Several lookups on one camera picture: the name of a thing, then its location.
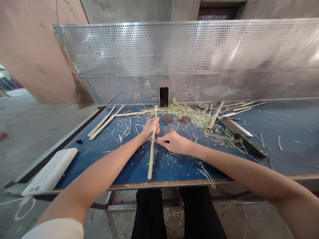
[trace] perforated metal panel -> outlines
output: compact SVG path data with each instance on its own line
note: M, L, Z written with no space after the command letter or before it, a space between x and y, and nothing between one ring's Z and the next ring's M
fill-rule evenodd
M98 105L319 97L319 19L53 29Z

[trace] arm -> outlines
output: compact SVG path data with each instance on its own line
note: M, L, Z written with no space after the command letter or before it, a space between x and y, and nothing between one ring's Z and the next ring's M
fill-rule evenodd
M158 121L149 119L138 136L80 174L53 200L35 226L55 218L73 218L83 224L90 206L105 193L138 147L152 138L155 126L159 133Z
M319 237L319 199L297 182L260 164L191 142L175 131L158 137L157 143L211 164L271 202L296 238Z

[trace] concrete floor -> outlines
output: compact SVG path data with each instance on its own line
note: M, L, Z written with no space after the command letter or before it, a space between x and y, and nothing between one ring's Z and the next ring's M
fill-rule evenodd
M96 111L95 106L78 109L77 105L40 105L32 96L0 98L0 130L8 134L0 140L0 186L10 182L70 130ZM175 194L176 189L168 190ZM116 192L114 202L135 201L136 191ZM16 198L0 196L0 238L19 239L29 231L48 206L37 200L22 220L15 221L20 201L2 204ZM29 210L23 208L19 216ZM293 238L275 208L266 202L215 205L228 239ZM184 218L164 209L168 238L183 238ZM90 209L84 225L85 238L130 238L135 210L103 211Z

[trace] hand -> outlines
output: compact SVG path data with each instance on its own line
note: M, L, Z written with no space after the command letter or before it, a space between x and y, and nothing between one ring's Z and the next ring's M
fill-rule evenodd
M164 146L169 151L178 154L189 154L192 142L187 138L180 136L176 131L171 131L163 137L158 137L156 141L159 145Z
M150 141L153 136L153 128L156 127L155 134L160 133L159 117L146 121L143 131L140 133L143 143Z

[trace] smartphone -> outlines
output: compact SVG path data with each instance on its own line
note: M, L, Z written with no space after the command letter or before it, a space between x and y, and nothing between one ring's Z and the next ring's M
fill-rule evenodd
M159 105L160 107L167 107L169 102L169 89L168 87L160 87L159 90Z

